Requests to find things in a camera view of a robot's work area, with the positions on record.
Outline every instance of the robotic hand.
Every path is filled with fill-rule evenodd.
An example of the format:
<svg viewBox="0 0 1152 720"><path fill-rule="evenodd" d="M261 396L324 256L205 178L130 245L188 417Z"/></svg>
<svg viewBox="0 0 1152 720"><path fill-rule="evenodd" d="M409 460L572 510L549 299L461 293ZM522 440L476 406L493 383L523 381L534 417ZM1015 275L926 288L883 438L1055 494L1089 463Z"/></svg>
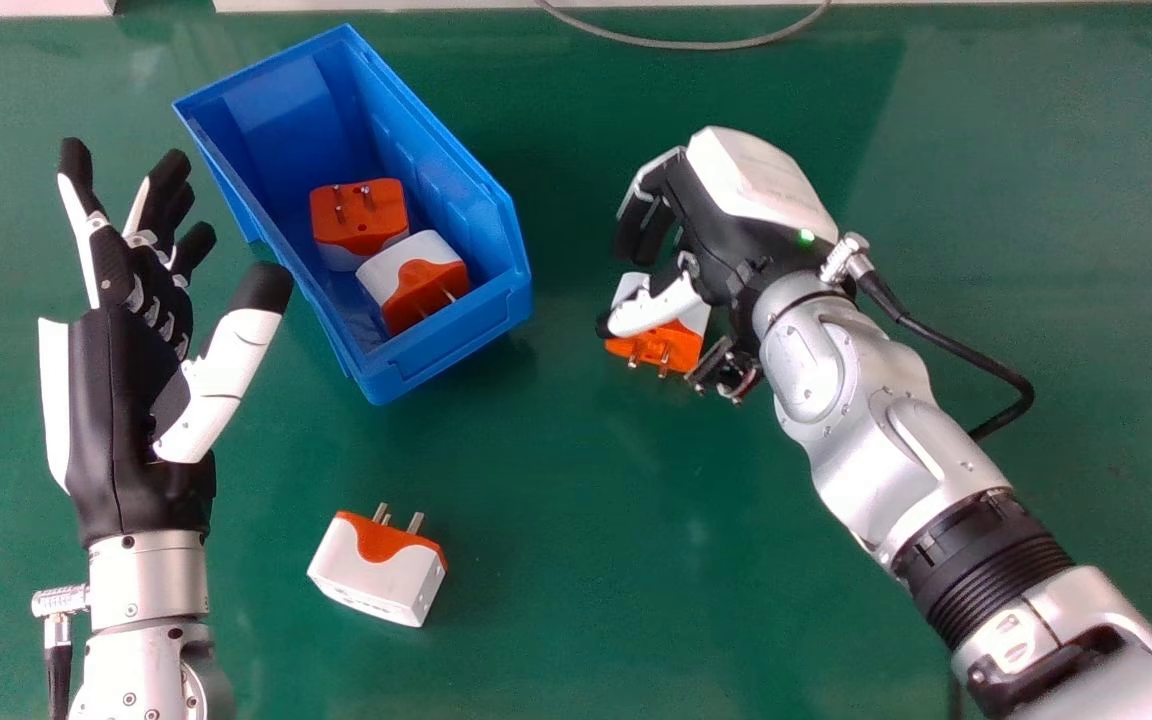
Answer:
<svg viewBox="0 0 1152 720"><path fill-rule="evenodd" d="M675 223L677 258L600 316L600 336L635 336L698 302L727 306L732 334L687 381L740 402L768 379L824 505L910 593L987 717L1152 717L1152 626L1066 555L977 445L1032 404L1029 382L911 318L865 238L839 237L797 164L765 141L710 127L646 164L614 251L652 265ZM964 432L920 357L856 306L858 288L1020 400Z"/></svg>
<svg viewBox="0 0 1152 720"><path fill-rule="evenodd" d="M175 242L194 205L188 174L183 152L164 156L119 234L92 190L88 147L61 142L56 183L91 309L73 324L38 320L38 361L47 465L74 501L90 578L33 597L54 720L233 717L202 623L202 544L217 492L210 448L273 341L291 278L255 265L202 356L187 359L187 288L215 244L209 223ZM70 712L69 617L82 611L92 637Z"/></svg>

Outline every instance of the gray cable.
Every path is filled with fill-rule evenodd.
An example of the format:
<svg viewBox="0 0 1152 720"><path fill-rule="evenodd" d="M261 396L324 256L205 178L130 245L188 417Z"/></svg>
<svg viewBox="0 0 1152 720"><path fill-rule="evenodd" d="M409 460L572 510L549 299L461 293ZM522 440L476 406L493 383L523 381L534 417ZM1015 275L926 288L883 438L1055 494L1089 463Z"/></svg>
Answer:
<svg viewBox="0 0 1152 720"><path fill-rule="evenodd" d="M622 32L611 31L611 29L604 26L596 26L594 24L586 23L585 20L574 18L563 10L554 8L550 0L532 0L536 6L541 10L553 15L554 18L562 20L562 22L570 24L570 26L581 29L581 31L589 32L590 35L596 35L598 37L607 38L607 40L622 41L626 45L636 45L639 47L653 47L653 50L705 50L705 51L717 51L717 50L745 50L746 47L758 47L760 45L771 45L773 41L785 40L786 37L795 36L803 32L804 29L817 22L826 10L829 9L829 5L833 5L833 0L820 0L820 3L814 7L804 18L799 22L791 24L790 26L782 26L775 32L768 32L767 35L758 35L755 37L742 38L742 40L719 40L719 41L692 41L692 40L658 40L654 37L639 37L636 35L626 35Z"/></svg>

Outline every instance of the green table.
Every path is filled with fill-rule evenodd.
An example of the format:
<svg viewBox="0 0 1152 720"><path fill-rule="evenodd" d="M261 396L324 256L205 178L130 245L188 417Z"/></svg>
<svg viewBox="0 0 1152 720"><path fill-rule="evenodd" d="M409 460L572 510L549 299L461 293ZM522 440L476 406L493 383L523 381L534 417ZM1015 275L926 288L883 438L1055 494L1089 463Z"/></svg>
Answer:
<svg viewBox="0 0 1152 720"><path fill-rule="evenodd" d="M594 14L735 36L796 10ZM838 8L798 41L630 50L533 12L0 22L0 717L44 717L37 588L84 579L41 450L35 318L83 290L56 141L111 209L170 101L349 20L509 190L531 323L388 407L343 378L296 297L218 445L212 624L238 717L940 717L945 651L823 509L761 388L744 409L628 372L591 318L626 182L719 123L799 159L924 319L1023 369L1038 406L988 441L1075 556L1152 617L1152 6ZM210 323L252 251L221 242ZM970 423L1007 388L919 347ZM424 630L303 577L336 509L429 513L448 582Z"/></svg>

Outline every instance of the wire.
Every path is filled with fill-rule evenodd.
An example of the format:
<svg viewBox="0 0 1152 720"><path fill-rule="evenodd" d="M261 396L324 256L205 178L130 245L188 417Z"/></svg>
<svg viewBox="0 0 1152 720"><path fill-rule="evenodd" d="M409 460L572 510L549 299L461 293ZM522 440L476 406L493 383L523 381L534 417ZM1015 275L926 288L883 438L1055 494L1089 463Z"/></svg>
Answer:
<svg viewBox="0 0 1152 720"><path fill-rule="evenodd" d="M992 418L984 420L977 427L970 430L968 435L970 435L975 441L979 442L982 439L990 437L1000 429L1005 429L1009 425L1011 420L1015 420L1021 415L1024 415L1029 407L1034 403L1034 386L1025 379L1015 370L1006 366L1002 363L998 363L996 359L990 357L986 354L973 350L968 346L964 346L960 341L954 340L954 338L948 338L946 334L937 332L923 323L915 320L912 316L909 314L909 310L905 310L904 305L901 305L900 300L896 300L895 293L892 291L887 283L882 281L881 275L878 274L877 270L861 275L858 281L856 281L861 290L865 291L878 306L882 308L882 311L895 320L896 325L902 328L907 328L916 336L923 338L923 340L931 342L933 346L940 347L941 350L946 350L952 355L960 357L968 363L976 365L978 369L984 370L984 372L992 374L993 377L1001 379L1002 382L1009 384L1011 387L1016 388L1020 393L1020 397L1016 397L1015 402L1010 406L1005 407L1005 409L998 411Z"/></svg>
<svg viewBox="0 0 1152 720"><path fill-rule="evenodd" d="M745 37L741 38L741 40L719 41L658 40L654 37L626 35L623 32L611 31L611 29L604 26L597 26L596 24L588 23L582 18L574 18L573 15L567 14L564 10L559 10L556 6L550 2L550 0L532 0L532 3L536 3L538 8L550 15L553 15L554 18L561 20L561 22L570 24L570 26L579 29L581 31L602 37L605 40L622 41L626 45L634 45L637 47L652 47L652 50L694 50L713 53L713 51L748 50L748 47L771 45L773 41L781 41L787 37L793 37L805 31L806 28L812 26L812 24L820 18L820 15L829 9L829 5L833 5L833 0L820 0L820 3L817 5L812 12L806 14L804 18L797 20L797 22L788 24L788 26L782 26L781 29L778 29L778 31L755 37Z"/></svg>

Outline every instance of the blue plastic bin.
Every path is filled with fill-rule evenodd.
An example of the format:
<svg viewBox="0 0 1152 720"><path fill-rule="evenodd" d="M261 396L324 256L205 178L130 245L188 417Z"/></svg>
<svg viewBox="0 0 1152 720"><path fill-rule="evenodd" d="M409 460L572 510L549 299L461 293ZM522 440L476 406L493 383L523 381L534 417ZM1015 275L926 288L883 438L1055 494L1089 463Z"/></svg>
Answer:
<svg viewBox="0 0 1152 720"><path fill-rule="evenodd" d="M265 242L319 316L340 367L382 406L531 314L513 202L351 26L182 97L247 242ZM465 297L389 338L353 273L326 270L310 229L316 187L394 177L412 233L435 228L465 259Z"/></svg>

